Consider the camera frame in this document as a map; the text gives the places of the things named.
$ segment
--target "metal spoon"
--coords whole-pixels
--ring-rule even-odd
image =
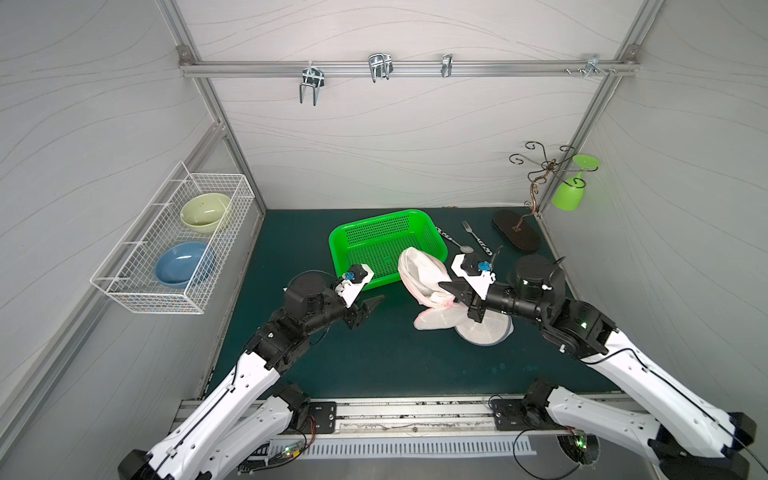
[[[448,240],[451,240],[458,247],[458,249],[462,251],[462,253],[466,253],[467,255],[469,255],[470,253],[474,253],[475,252],[475,249],[473,249],[472,247],[470,247],[468,245],[461,245],[456,240],[453,240],[450,235],[448,235],[446,232],[440,230],[440,227],[435,227],[435,228],[437,229],[438,232],[440,232],[441,235],[443,235]]]
[[[462,225],[464,226],[464,230],[467,230],[467,233],[469,233],[470,235],[472,235],[472,236],[475,238],[475,240],[477,240],[477,241],[478,241],[478,243],[480,244],[480,247],[482,247],[482,249],[485,251],[485,253],[487,253],[489,257],[493,257],[493,252],[491,252],[491,249],[490,249],[490,248],[488,248],[488,247],[485,245],[485,243],[483,243],[483,242],[482,242],[482,240],[480,240],[480,237],[478,237],[477,235],[475,235],[475,232],[473,232],[473,231],[472,231],[472,227],[470,227],[470,226],[469,226],[469,223],[467,223],[467,221],[466,221],[466,220],[464,220],[464,221],[462,222]]]

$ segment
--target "yellow bowl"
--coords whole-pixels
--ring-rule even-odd
[[[221,230],[227,227],[229,215],[224,217],[230,198],[224,194],[202,194],[186,202],[179,216],[184,225],[193,232],[213,233],[221,223]]]

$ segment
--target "ceramic bowl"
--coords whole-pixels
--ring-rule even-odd
[[[154,265],[154,275],[157,280],[170,288],[187,288],[197,264],[203,259],[208,246],[203,242],[186,242],[170,248],[160,255]],[[205,262],[197,272],[194,284],[200,283],[210,275],[216,263],[216,255],[212,250],[205,253]]]
[[[230,198],[224,194],[202,194],[186,202],[179,213],[188,229],[197,233],[213,233],[221,223],[221,230],[227,226],[229,215],[223,219],[230,206]]]

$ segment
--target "white bag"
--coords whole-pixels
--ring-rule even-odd
[[[430,307],[416,317],[413,322],[416,329],[449,329],[471,321],[467,317],[467,306],[453,303],[454,296],[438,285],[438,282],[451,281],[440,260],[410,247],[400,254],[397,270],[411,295],[423,306]]]
[[[400,279],[420,304],[428,306],[416,317],[417,330],[456,328],[456,332],[475,345],[495,345],[512,333],[512,321],[503,313],[485,312],[482,323],[467,317],[468,307],[454,303],[455,297],[438,285],[450,282],[445,265],[432,255],[413,247],[403,250],[397,262]]]

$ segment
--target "dark green table surface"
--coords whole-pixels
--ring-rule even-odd
[[[283,288],[298,273],[334,273],[328,236],[335,227],[395,210],[269,210],[248,266],[211,389],[231,370],[245,342],[283,304]],[[495,250],[497,278],[505,281],[522,255],[492,225],[498,208],[424,209],[459,243],[482,252],[462,228],[467,220]],[[531,218],[529,224],[540,232]],[[448,243],[451,262],[459,253]],[[542,239],[537,253],[551,258]],[[434,396],[523,393],[537,377],[575,392],[607,392],[617,387],[545,342],[538,330],[515,319],[515,331],[496,346],[475,346],[454,329],[417,330],[413,320],[425,309],[401,282],[363,292],[360,299],[386,295],[384,303],[357,330],[334,325],[328,335],[286,372],[314,398]]]

